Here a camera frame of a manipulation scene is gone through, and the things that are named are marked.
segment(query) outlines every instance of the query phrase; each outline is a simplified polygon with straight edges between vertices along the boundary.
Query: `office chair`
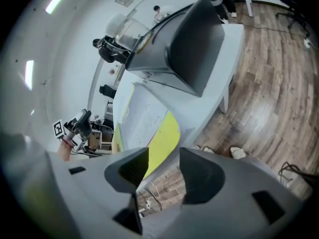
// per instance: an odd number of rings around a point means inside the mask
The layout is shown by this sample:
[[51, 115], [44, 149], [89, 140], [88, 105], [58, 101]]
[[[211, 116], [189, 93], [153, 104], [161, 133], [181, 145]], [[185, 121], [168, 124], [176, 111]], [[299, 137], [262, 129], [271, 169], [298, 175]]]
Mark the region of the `office chair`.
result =
[[299, 25], [304, 29], [304, 31], [306, 32], [306, 39], [310, 36], [309, 31], [306, 28], [306, 22], [307, 19], [306, 17], [302, 14], [301, 12], [301, 8], [298, 6], [298, 4], [296, 3], [295, 0], [280, 0], [281, 2], [285, 3], [286, 5], [289, 6], [288, 8], [288, 13], [282, 13], [279, 12], [275, 15], [276, 18], [279, 17], [279, 15], [283, 15], [286, 16], [288, 18], [292, 18], [292, 21], [290, 22], [290, 24], [288, 25], [288, 29], [291, 29], [291, 27], [293, 26], [293, 24], [295, 22], [299, 23]]

